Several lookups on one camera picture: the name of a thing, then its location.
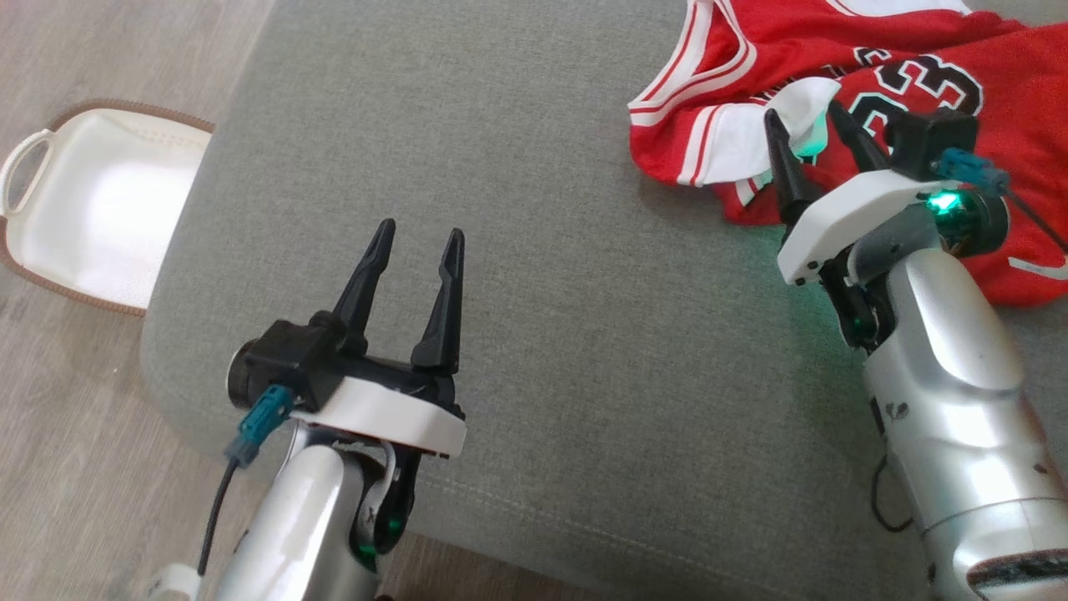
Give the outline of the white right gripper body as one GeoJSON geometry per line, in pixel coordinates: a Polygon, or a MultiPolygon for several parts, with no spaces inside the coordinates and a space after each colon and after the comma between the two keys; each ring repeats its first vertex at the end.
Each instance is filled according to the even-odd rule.
{"type": "Polygon", "coordinates": [[[779,274],[789,285],[815,278],[818,266],[918,202],[918,194],[939,190],[940,181],[915,181],[895,171],[852,176],[801,213],[778,252],[779,274]]]}

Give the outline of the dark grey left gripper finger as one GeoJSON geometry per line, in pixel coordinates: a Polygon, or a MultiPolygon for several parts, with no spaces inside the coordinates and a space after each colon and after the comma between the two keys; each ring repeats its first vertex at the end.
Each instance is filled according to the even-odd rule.
{"type": "Polygon", "coordinates": [[[451,230],[439,266],[440,288],[422,338],[411,352],[411,365],[422,371],[455,374],[461,349],[465,235],[451,230]]]}
{"type": "Polygon", "coordinates": [[[333,312],[345,327],[340,349],[348,355],[365,355],[370,349],[365,328],[379,278],[384,274],[396,232],[395,220],[382,220],[370,246],[352,271],[333,312]]]}

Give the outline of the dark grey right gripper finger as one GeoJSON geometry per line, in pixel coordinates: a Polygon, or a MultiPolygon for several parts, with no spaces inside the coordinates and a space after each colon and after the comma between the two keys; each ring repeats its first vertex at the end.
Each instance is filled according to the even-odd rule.
{"type": "Polygon", "coordinates": [[[802,213],[823,195],[805,174],[804,164],[789,147],[789,133],[778,110],[768,109],[763,117],[772,179],[778,187],[778,216],[786,227],[794,227],[802,213]]]}
{"type": "Polygon", "coordinates": [[[838,100],[831,100],[828,117],[844,147],[854,159],[860,174],[889,169],[889,156],[879,147],[867,130],[852,118],[852,114],[838,100]]]}

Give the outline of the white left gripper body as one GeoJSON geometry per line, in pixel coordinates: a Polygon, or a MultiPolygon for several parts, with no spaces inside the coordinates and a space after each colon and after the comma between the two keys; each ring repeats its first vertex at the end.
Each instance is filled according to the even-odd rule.
{"type": "Polygon", "coordinates": [[[440,457],[461,454],[468,429],[451,374],[374,358],[336,359],[333,368],[342,380],[329,400],[290,418],[440,457]]]}

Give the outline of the red basketball jersey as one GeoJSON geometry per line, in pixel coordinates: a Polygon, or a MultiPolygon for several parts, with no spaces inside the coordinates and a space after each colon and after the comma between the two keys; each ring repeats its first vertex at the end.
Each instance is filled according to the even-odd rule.
{"type": "Polygon", "coordinates": [[[824,189],[858,173],[832,100],[882,147],[904,111],[980,122],[975,152],[1010,175],[1010,235],[965,269],[992,304],[1068,295],[1068,23],[1030,28],[962,0],[687,0],[668,64],[632,102],[630,151],[657,181],[708,186],[726,218],[778,224],[763,115],[778,111],[824,189]]]}

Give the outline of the grey fabric sofa ottoman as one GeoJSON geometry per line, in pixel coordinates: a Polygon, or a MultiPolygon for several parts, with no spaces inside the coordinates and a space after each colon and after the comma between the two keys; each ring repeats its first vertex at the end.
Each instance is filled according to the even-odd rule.
{"type": "Polygon", "coordinates": [[[867,509],[859,370],[772,233],[641,176],[624,100],[663,0],[279,0],[209,142],[142,337],[150,391],[213,457],[230,357],[330,306],[400,226],[371,350],[411,353],[466,233],[464,452],[413,533],[618,601],[929,601],[867,509]]]}

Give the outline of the white laundry basket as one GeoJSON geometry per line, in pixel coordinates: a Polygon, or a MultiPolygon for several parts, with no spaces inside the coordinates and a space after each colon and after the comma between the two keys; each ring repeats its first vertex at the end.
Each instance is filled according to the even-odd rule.
{"type": "Polygon", "coordinates": [[[70,106],[0,167],[0,265],[142,318],[213,132],[206,118],[145,102],[70,106]]]}

